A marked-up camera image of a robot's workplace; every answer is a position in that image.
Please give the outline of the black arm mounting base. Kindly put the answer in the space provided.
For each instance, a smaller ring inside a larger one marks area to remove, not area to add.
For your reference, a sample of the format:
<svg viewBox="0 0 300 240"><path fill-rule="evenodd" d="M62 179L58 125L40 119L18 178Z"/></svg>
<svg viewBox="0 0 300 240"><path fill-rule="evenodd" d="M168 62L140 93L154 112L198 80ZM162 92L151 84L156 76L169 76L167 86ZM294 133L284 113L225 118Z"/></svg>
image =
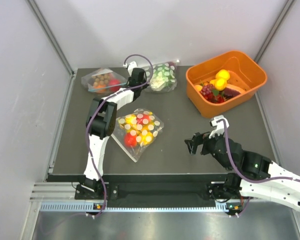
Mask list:
<svg viewBox="0 0 300 240"><path fill-rule="evenodd" d="M205 207L219 200L239 200L240 194L227 191L228 174L106 174L106 198L88 188L79 176L76 200L106 200L110 208L188 208Z"/></svg>

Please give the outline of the polka dot bag with vegetables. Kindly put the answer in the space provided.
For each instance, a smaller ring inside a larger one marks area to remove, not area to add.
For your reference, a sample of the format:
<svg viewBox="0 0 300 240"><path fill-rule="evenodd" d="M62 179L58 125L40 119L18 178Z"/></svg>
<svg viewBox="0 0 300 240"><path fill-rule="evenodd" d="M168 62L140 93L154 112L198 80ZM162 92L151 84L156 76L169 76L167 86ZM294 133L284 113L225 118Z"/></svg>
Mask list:
<svg viewBox="0 0 300 240"><path fill-rule="evenodd" d="M180 60L166 61L153 65L153 75L145 89L149 93L168 93L177 87L176 71Z"/></svg>

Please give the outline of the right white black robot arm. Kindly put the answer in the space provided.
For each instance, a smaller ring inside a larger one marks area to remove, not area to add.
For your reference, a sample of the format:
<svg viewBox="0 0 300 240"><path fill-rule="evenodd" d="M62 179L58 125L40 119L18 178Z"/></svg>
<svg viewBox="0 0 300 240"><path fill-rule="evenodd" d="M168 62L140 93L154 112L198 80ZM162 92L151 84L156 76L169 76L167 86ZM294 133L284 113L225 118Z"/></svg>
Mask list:
<svg viewBox="0 0 300 240"><path fill-rule="evenodd" d="M201 155L211 155L230 173L223 192L229 198L237 195L264 199L300 212L300 176L269 158L244 150L227 135L211 137L208 132L195 133L185 144L191 155L199 146Z"/></svg>

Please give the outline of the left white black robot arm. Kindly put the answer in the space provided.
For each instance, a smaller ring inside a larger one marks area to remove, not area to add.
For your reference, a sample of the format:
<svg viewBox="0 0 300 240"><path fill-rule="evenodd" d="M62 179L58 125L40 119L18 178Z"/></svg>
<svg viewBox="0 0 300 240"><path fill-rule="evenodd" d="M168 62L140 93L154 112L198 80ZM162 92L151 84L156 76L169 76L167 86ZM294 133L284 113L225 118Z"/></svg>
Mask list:
<svg viewBox="0 0 300 240"><path fill-rule="evenodd" d="M86 119L85 141L88 150L84 176L89 181L86 192L92 198L107 198L103 180L103 162L108 140L115 130L117 110L132 103L148 86L145 70L134 68L127 83L118 91L103 98L94 98Z"/></svg>

